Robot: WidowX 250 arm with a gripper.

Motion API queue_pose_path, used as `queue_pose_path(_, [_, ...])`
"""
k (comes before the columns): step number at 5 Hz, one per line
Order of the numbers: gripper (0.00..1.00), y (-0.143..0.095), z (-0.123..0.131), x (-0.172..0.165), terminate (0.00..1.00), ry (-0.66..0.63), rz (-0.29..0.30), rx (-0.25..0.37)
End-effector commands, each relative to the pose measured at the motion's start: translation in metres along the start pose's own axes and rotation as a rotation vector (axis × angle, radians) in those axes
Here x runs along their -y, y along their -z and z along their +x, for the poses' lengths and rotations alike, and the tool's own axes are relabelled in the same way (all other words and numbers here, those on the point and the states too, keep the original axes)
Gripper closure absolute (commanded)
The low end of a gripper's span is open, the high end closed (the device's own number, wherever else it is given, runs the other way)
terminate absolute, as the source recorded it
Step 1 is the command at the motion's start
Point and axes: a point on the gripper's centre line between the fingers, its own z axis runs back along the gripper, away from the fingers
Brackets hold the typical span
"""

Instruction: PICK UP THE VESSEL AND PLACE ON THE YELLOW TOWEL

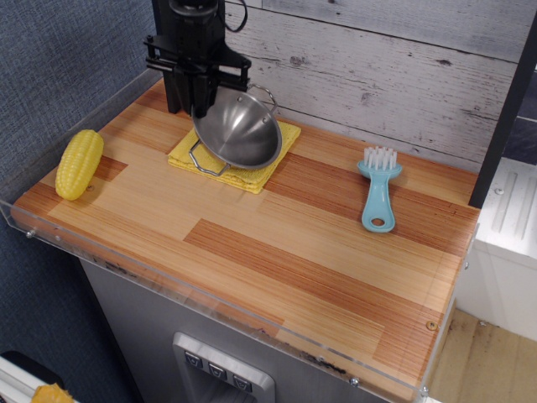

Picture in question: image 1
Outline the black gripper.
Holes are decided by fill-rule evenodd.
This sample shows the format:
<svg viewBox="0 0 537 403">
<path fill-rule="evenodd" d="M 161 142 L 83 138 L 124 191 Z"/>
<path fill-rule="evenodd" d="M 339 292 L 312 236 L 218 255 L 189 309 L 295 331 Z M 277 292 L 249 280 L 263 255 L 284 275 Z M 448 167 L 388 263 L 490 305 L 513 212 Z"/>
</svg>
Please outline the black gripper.
<svg viewBox="0 0 537 403">
<path fill-rule="evenodd" d="M 148 49 L 146 63 L 164 72 L 170 113 L 183 111 L 203 118 L 214 104 L 218 86 L 247 89 L 252 63 L 225 41 L 227 31 L 238 32 L 246 23 L 230 28 L 225 7 L 223 1 L 153 2 L 157 33 L 144 40 Z M 192 77 L 189 80 L 174 71 Z"/>
</svg>

